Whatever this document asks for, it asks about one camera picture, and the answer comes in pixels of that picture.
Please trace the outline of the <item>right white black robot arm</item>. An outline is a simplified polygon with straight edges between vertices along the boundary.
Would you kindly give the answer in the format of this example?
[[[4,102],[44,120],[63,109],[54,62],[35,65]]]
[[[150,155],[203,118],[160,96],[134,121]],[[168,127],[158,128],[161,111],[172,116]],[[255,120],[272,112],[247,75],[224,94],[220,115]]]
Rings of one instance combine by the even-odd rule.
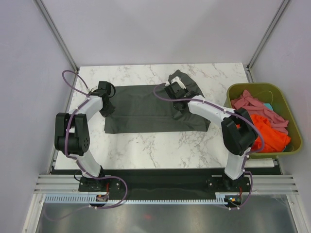
[[[176,91],[167,90],[166,92],[170,99],[174,100],[173,105],[177,110],[188,110],[216,124],[221,129],[223,143],[228,151],[226,176],[222,183],[226,190],[234,191],[240,186],[239,178],[245,172],[246,156],[260,136],[247,110],[222,107],[186,89],[178,88]]]

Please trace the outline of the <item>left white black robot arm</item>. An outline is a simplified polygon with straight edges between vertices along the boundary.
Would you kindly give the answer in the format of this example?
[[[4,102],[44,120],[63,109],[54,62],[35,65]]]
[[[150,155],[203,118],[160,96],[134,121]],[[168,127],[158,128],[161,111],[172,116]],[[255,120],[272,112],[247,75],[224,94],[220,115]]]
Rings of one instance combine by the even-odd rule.
[[[95,90],[74,110],[58,113],[55,117],[54,146],[67,158],[72,159],[82,174],[90,179],[90,186],[96,191],[105,189],[107,180],[104,172],[90,152],[88,121],[97,113],[104,117],[114,112],[110,92]]]

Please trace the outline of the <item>dark grey t shirt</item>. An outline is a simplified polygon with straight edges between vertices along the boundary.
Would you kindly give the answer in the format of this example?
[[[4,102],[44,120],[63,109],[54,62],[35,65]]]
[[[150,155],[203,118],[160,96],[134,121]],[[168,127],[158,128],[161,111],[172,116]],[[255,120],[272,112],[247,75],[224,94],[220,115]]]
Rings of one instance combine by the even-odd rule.
[[[105,118],[105,133],[208,131],[209,120],[176,110],[168,98],[156,85],[117,86],[111,98],[115,111]]]

